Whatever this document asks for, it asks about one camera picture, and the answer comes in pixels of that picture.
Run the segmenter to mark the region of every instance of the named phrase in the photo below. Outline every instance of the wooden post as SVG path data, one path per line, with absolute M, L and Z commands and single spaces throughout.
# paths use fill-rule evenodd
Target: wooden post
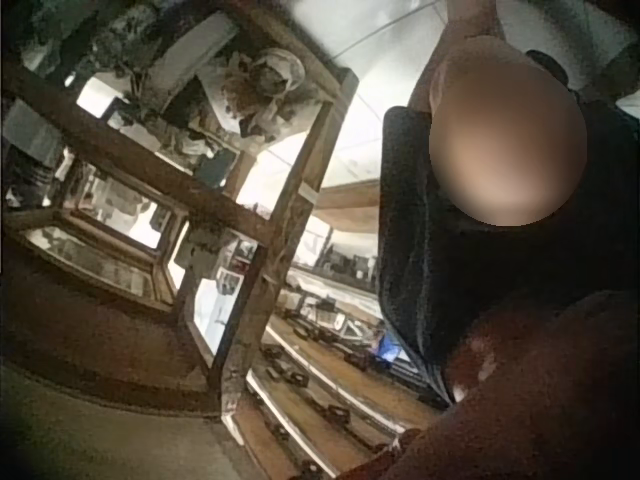
M 251 169 L 256 163 L 256 157 L 253 155 L 242 152 L 240 158 L 236 161 L 236 164 L 231 169 L 231 173 L 227 177 L 227 182 L 224 184 L 224 193 L 233 200 L 238 198 L 242 186 L 247 181 Z
M 237 406 L 253 357 L 275 307 L 291 261 L 329 165 L 342 122 L 358 86 L 357 77 L 344 71 L 340 97 L 325 103 L 309 131 L 287 181 L 278 198 L 269 223 L 274 229 L 268 252 L 258 249 L 250 271 L 260 273 L 245 277 L 225 329 L 220 347 L 209 372 L 209 382 L 221 392 L 223 413 Z M 255 262 L 265 268 L 256 272 Z M 241 302 L 246 297 L 246 304 Z
M 329 233 L 327 233 L 327 238 L 324 239 L 324 243 L 322 244 L 322 250 L 320 250 L 320 255 L 318 255 L 318 259 L 316 260 L 313 268 L 321 268 L 322 260 L 324 260 L 324 256 L 329 250 L 329 246 L 331 245 L 331 237 L 333 237 L 333 227 L 329 228 Z

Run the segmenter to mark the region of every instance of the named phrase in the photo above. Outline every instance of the dark clothing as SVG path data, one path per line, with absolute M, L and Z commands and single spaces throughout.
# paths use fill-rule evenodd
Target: dark clothing
M 477 222 L 442 195 L 428 115 L 395 107 L 383 126 L 379 297 L 386 322 L 428 383 L 473 321 L 507 296 L 561 311 L 599 290 L 638 288 L 638 121 L 581 105 L 589 161 L 578 189 L 532 225 Z

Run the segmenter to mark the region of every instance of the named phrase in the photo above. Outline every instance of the wooden beam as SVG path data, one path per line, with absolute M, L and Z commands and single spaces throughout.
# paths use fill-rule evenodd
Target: wooden beam
M 191 213 L 216 219 L 263 245 L 270 242 L 272 226 L 260 215 L 172 167 L 84 111 L 64 91 L 48 85 L 26 68 L 3 62 L 2 91 L 21 98 L 105 172 L 114 177 L 123 172 L 175 199 Z
M 256 1 L 220 0 L 217 3 L 232 20 L 238 22 L 247 35 L 257 37 L 255 43 L 261 45 L 264 39 L 270 39 L 278 47 L 290 51 L 304 65 L 307 78 L 311 79 L 329 99 L 340 98 L 342 91 L 338 79 L 272 12 L 261 7 Z
M 349 183 L 320 190 L 316 210 L 377 207 L 380 205 L 380 180 Z
M 320 109 L 271 214 L 274 236 L 266 253 L 265 269 L 253 285 L 247 282 L 248 275 L 245 277 L 241 294 L 251 289 L 246 292 L 246 304 L 239 307 L 241 299 L 236 301 L 209 375 L 210 384 L 221 392 L 224 413 L 235 410 L 244 389 L 247 372 L 313 210 L 357 87 L 357 77 L 351 70 L 344 70 L 340 96 Z
M 331 208 L 314 210 L 314 217 L 331 225 L 338 232 L 377 233 L 380 207 Z
M 46 227 L 54 223 L 55 211 L 53 207 L 20 212 L 6 210 L 2 212 L 2 224 L 16 232 Z

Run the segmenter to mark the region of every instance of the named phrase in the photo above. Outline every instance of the person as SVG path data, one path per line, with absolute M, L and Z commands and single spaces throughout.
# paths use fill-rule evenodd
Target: person
M 449 408 L 339 478 L 628 476 L 638 122 L 510 47 L 495 0 L 447 10 L 408 107 L 384 119 L 379 298 Z

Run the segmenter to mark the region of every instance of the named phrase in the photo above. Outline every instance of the wooden floor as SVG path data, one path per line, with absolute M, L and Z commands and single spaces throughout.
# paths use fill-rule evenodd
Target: wooden floor
M 251 454 L 271 480 L 298 475 L 293 460 L 269 431 L 264 415 L 249 395 L 240 399 L 233 419 Z
M 371 408 L 407 427 L 426 428 L 437 418 L 438 412 L 420 402 L 416 393 L 382 375 L 360 371 L 331 348 L 300 339 L 280 317 L 273 315 L 270 326 L 306 360 Z

